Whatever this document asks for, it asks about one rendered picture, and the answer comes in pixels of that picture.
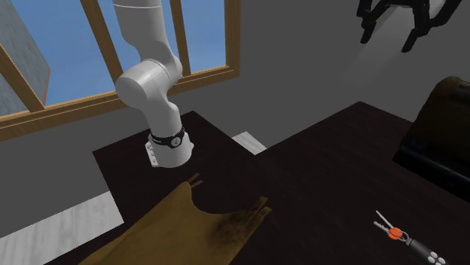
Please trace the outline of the brown cloth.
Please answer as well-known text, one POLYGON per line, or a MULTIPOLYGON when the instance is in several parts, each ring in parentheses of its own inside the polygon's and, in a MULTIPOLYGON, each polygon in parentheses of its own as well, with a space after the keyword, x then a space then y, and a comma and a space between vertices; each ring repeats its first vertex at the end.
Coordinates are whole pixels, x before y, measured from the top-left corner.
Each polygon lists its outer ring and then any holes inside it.
POLYGON ((118 238, 78 265, 230 265, 271 212, 262 196, 250 210, 213 214, 198 209, 196 173, 118 238))

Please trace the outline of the dark robot stand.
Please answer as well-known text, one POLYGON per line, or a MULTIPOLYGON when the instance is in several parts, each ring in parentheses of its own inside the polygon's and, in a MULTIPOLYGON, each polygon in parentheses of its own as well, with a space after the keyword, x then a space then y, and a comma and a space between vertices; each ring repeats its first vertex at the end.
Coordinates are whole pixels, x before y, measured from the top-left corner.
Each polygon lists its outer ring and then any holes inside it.
POLYGON ((203 182, 192 193, 197 208, 211 213, 235 209, 227 204, 227 195, 221 188, 223 171, 254 154, 195 111, 183 114, 182 124, 194 149, 190 160, 180 167, 151 166, 145 150, 148 129, 93 152, 125 223, 137 222, 170 191, 196 173, 203 182))

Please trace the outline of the wooden framed window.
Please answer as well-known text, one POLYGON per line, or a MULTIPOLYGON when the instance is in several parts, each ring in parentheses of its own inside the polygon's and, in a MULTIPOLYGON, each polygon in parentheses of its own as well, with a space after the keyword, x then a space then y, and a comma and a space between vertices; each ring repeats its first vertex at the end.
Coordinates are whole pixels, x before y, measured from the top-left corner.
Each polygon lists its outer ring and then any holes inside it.
POLYGON ((0 142, 124 108, 111 88, 122 65, 98 0, 13 0, 13 6, 27 29, 40 26, 34 40, 52 36, 38 47, 50 66, 48 89, 71 99, 48 105, 18 61, 0 62, 0 72, 12 74, 13 90, 26 106, 0 117, 0 142))

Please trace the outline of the black chair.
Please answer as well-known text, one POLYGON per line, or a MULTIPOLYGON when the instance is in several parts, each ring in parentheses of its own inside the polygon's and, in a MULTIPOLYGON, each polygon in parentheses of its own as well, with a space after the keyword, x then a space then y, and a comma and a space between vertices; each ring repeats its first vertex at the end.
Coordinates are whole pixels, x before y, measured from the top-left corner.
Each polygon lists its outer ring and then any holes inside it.
POLYGON ((442 0, 437 10, 431 10, 431 0, 379 0, 372 7, 373 0, 359 0, 356 16, 362 19, 364 32, 361 43, 367 44, 377 25, 377 20, 390 8, 410 8, 414 17, 414 27, 410 31, 402 49, 402 53, 412 50, 416 40, 427 35, 431 28, 445 25, 453 16, 462 0, 442 0))

